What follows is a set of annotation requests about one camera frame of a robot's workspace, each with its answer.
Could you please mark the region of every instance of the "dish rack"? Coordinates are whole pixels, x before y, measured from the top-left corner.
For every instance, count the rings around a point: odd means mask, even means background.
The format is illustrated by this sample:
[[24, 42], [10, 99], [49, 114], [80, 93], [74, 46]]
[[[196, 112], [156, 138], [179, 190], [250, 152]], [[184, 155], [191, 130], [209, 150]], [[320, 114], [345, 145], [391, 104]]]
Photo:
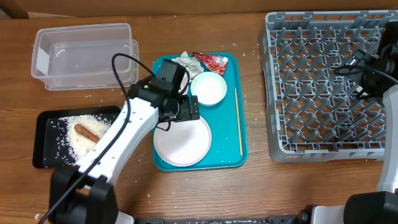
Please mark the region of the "dish rack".
[[271, 12], [259, 34], [269, 154], [276, 162], [384, 158], [385, 111], [333, 69], [356, 49], [376, 55], [398, 11]]

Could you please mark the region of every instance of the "white bowl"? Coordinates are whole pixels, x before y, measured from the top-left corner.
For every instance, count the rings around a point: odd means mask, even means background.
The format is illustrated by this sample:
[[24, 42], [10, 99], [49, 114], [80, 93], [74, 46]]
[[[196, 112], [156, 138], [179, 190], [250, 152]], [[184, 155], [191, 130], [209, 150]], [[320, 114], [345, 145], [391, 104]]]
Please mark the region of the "white bowl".
[[191, 83], [191, 93], [198, 96], [200, 104], [213, 106], [220, 102], [226, 94], [224, 78], [214, 72], [203, 72], [196, 76]]
[[[161, 128], [167, 126], [167, 123], [159, 124]], [[195, 121], [172, 122], [169, 131], [155, 129], [154, 146], [158, 155], [173, 166], [194, 165], [210, 149], [210, 127], [202, 117]]]

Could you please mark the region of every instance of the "plastic container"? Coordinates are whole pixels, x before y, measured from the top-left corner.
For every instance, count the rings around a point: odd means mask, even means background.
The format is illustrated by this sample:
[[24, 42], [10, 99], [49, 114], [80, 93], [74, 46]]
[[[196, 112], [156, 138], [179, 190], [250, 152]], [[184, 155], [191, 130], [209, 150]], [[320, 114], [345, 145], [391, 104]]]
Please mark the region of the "plastic container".
[[[115, 88], [111, 59], [116, 53], [139, 58], [129, 24], [98, 24], [41, 29], [36, 35], [32, 76], [48, 90]], [[138, 64], [115, 60], [124, 86], [137, 81]]]
[[259, 34], [269, 155], [276, 162], [384, 158], [385, 114], [333, 69], [375, 54], [398, 11], [271, 12]]

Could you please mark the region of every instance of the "teal tray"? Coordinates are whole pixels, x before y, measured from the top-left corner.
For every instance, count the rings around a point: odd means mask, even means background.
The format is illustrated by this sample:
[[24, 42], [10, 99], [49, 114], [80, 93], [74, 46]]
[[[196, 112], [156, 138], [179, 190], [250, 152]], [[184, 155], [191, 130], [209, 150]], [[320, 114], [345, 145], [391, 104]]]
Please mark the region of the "teal tray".
[[[211, 130], [211, 146], [207, 155], [198, 163], [188, 167], [176, 167], [166, 163], [160, 158], [154, 146], [154, 162], [162, 171], [203, 170], [239, 167], [248, 159], [248, 139], [246, 137], [246, 125], [244, 122], [244, 108], [241, 82], [239, 79], [238, 61], [228, 53], [213, 53], [229, 58], [228, 67], [224, 74], [227, 84], [226, 95], [220, 103], [214, 106], [199, 105], [200, 116], [208, 123]], [[164, 56], [154, 62], [152, 71], [157, 74], [163, 59], [172, 59], [179, 55]], [[236, 119], [235, 88], [238, 95], [239, 120], [241, 125], [242, 150], [239, 148], [238, 120]]]

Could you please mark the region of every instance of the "wooden chopstick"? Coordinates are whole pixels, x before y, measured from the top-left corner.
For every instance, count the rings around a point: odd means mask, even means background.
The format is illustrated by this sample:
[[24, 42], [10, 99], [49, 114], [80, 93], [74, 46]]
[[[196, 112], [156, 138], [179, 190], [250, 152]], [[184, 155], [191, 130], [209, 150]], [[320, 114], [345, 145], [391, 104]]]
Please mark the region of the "wooden chopstick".
[[240, 122], [240, 119], [239, 119], [238, 95], [236, 93], [236, 88], [235, 88], [235, 102], [236, 102], [236, 115], [238, 116], [239, 146], [240, 146], [240, 149], [241, 149], [241, 156], [243, 156], [242, 137], [241, 137], [241, 122]]

